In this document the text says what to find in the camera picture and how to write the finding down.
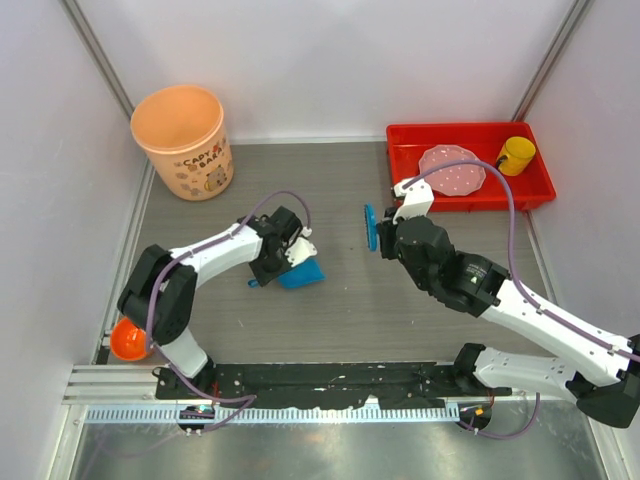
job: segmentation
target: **pink plate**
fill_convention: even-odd
[[[475,154],[457,145],[438,145],[424,152],[418,165],[420,172],[453,160],[479,160]],[[486,174],[474,165],[459,165],[445,168],[429,175],[425,180],[436,192],[444,195],[464,196],[478,190]]]

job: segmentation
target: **orange trash can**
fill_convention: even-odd
[[[133,112],[131,133],[178,197],[207,200],[229,186],[233,160],[224,110],[209,90],[177,85],[153,93]]]

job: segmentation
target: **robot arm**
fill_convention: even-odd
[[[230,236],[238,225],[187,247],[167,251],[153,245],[145,249],[118,300],[118,309],[144,329],[151,289],[159,272],[173,259]],[[316,255],[308,240],[310,234],[293,212],[280,207],[270,217],[252,218],[226,241],[190,255],[171,270],[156,303],[153,339],[161,353],[197,388],[210,389],[214,363],[188,328],[196,289],[242,263],[248,263],[257,283],[265,286]]]
[[[467,344],[456,359],[460,371],[489,388],[506,386],[551,394],[576,402],[584,413],[603,423],[628,426],[640,404],[640,366],[543,311],[617,345],[618,351],[636,353],[637,339],[594,327],[526,289],[541,304],[535,308],[517,290],[505,268],[481,255],[456,251],[447,232],[425,216],[433,194],[424,180],[408,190],[403,187],[406,183],[394,188],[397,197],[405,197],[403,205],[387,209],[376,226],[382,257],[397,259],[420,290],[446,307],[507,327],[558,357],[512,355]]]

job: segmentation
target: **wooden table surface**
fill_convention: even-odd
[[[312,241],[327,279],[299,290],[277,282],[250,289],[248,266],[202,286],[190,327],[219,362],[451,361],[465,342],[539,354],[527,339],[484,320],[445,309],[420,292],[397,262],[367,250],[363,204],[391,205],[385,144],[245,145],[233,148],[235,177],[217,198],[186,202],[155,178],[137,251],[157,243],[184,246],[216,234],[248,213],[265,195],[295,190],[312,211]],[[278,205],[295,209],[295,200]],[[506,212],[440,213],[456,248],[507,265]],[[527,285],[544,293],[540,273],[518,216],[516,256]]]

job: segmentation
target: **blue object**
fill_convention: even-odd
[[[311,257],[306,259],[293,270],[283,273],[278,277],[278,281],[284,288],[304,287],[311,283],[320,282],[327,278],[316,259]]]
[[[378,249],[378,232],[376,231],[376,212],[370,203],[364,206],[364,224],[367,233],[369,250],[375,252]]]

